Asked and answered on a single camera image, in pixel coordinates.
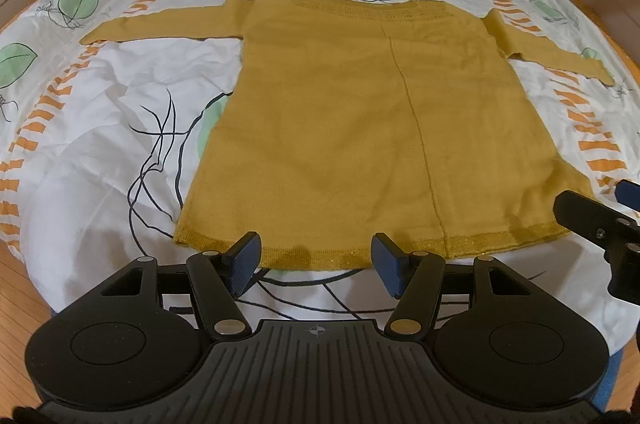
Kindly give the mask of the mustard yellow knit sweater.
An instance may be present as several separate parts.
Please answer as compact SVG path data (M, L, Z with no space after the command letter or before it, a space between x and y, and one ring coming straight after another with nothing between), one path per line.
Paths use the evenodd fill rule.
M293 270L370 264L378 232L447 258L554 240L552 205L591 191L563 160L514 61L605 85L603 64L436 0L225 0L118 18L85 43L237 38L238 82L174 231L220 251L262 237Z

